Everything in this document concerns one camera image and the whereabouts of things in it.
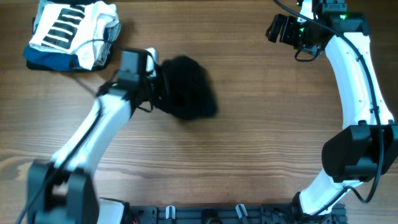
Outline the black branded t-shirt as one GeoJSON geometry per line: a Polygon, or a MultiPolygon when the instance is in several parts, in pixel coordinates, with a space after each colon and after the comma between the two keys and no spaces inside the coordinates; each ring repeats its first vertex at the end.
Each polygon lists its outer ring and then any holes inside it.
{"type": "Polygon", "coordinates": [[[163,61],[156,72],[152,104],[181,120],[214,117],[218,112],[208,72],[196,60],[180,55],[163,61]]]}

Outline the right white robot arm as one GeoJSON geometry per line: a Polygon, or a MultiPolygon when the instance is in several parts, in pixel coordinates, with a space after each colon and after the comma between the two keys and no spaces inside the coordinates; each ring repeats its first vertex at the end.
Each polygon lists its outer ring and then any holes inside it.
{"type": "Polygon", "coordinates": [[[322,148],[322,170],[298,192],[290,218],[320,222],[348,192],[371,183],[362,203],[370,202],[381,177],[397,158],[397,124],[377,82],[370,51],[370,28],[362,12],[344,1],[298,1],[266,30],[270,42],[291,45],[316,60],[325,54],[335,74],[343,110],[342,130],[322,148]]]}

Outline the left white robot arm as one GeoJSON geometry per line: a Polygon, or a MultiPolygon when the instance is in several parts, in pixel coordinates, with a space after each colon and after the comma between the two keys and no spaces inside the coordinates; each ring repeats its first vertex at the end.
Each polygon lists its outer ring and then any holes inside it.
{"type": "Polygon", "coordinates": [[[95,102],[74,135],[50,160],[36,159],[28,170],[27,201],[16,222],[126,223],[129,204],[99,198],[94,175],[109,144],[141,103],[152,99],[159,77],[154,48],[127,48],[115,82],[98,90],[95,102]]]}

